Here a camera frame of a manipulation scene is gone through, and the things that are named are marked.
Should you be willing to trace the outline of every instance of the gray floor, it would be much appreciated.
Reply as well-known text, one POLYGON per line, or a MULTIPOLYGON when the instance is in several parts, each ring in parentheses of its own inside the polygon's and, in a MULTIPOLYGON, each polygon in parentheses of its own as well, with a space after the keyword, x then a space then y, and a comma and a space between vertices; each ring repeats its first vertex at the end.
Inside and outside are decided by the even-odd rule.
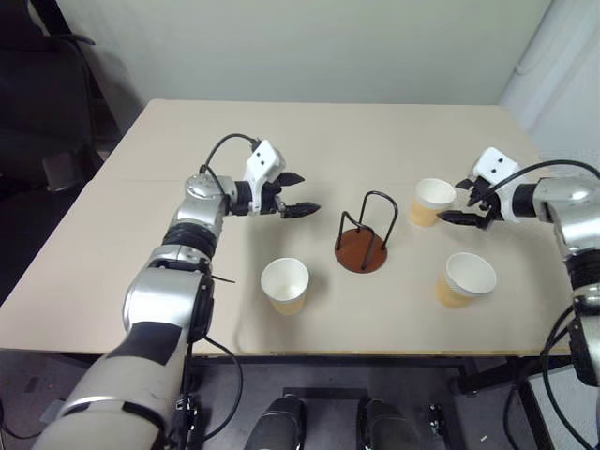
MULTIPOLYGON (((246 365, 246 385, 240 409, 232 423, 204 446, 206 450, 243 448, 256 420, 284 387, 350 387, 368 389, 374 398, 399 406, 418 429, 425 449, 444 449, 428 430, 427 407, 455 407, 468 450, 510 449, 502 431, 506 388, 480 392, 476 397, 453 397, 446 389, 453 369, 405 367, 311 367, 296 365, 246 365)), ((0 398, 7 422, 21 434, 36 432, 44 424, 39 417, 57 398, 65 398, 84 374, 84 368, 60 356, 0 351, 0 398)), ((210 412, 211 429, 227 413, 233 401, 236 379, 233 366, 208 367, 200 396, 210 412)), ((307 450, 354 449, 356 402, 309 400, 307 450)), ((516 439, 523 449, 535 448, 520 404, 511 413, 516 439)), ((16 441, 5 434, 7 450, 31 448, 33 441, 16 441)))

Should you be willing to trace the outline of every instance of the black chair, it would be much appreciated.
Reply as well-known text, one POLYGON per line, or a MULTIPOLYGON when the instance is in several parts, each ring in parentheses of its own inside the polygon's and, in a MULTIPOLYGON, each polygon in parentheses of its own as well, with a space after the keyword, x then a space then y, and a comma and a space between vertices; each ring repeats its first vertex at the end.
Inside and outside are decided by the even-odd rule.
POLYGON ((45 37, 26 0, 0 2, 0 174, 51 190, 89 180, 93 146, 88 68, 77 41, 45 37))

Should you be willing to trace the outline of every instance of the table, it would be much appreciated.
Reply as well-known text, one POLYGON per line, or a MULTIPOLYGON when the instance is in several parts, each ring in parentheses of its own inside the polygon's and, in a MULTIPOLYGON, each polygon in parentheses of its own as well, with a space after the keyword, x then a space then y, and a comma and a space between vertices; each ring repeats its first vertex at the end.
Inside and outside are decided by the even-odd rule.
MULTIPOLYGON (((307 181, 287 187, 286 203, 311 201, 310 217, 227 217, 213 260, 217 282, 210 335, 235 353, 535 354, 569 303, 568 278, 551 226, 498 222, 487 232, 407 220, 415 183, 457 182, 488 146, 521 164, 537 151, 507 110, 496 106, 357 105, 153 100, 85 187, 0 308, 0 347, 105 353, 124 336, 129 282, 159 245, 183 182, 230 132, 269 139, 288 170, 307 181), (358 275, 334 256, 340 214, 357 215, 362 196, 382 190, 400 207, 388 260, 358 275), (433 293, 445 259, 473 251, 499 284, 463 309, 433 293), (281 256, 311 274, 305 309, 279 315, 259 276, 281 256)), ((217 173, 241 178, 248 146, 226 144, 217 173)), ((379 233, 391 217, 374 199, 366 221, 379 233)), ((216 353, 206 343, 196 354, 216 353)))

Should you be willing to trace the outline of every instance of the paper cup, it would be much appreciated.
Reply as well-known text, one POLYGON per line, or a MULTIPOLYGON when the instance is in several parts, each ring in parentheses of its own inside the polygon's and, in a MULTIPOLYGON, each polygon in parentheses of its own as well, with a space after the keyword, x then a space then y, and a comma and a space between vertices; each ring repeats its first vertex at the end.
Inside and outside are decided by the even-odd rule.
POLYGON ((280 258, 262 271, 261 287, 275 309, 288 316, 304 306, 308 279, 308 270, 301 262, 280 258))
POLYGON ((496 271, 481 256, 456 253, 446 261, 435 293, 447 307, 460 308, 475 298, 491 293, 496 287, 496 271))
POLYGON ((414 192, 411 222, 421 227, 430 227, 438 219, 438 213, 448 209, 457 192, 450 183, 437 178, 425 178, 419 181, 414 192))

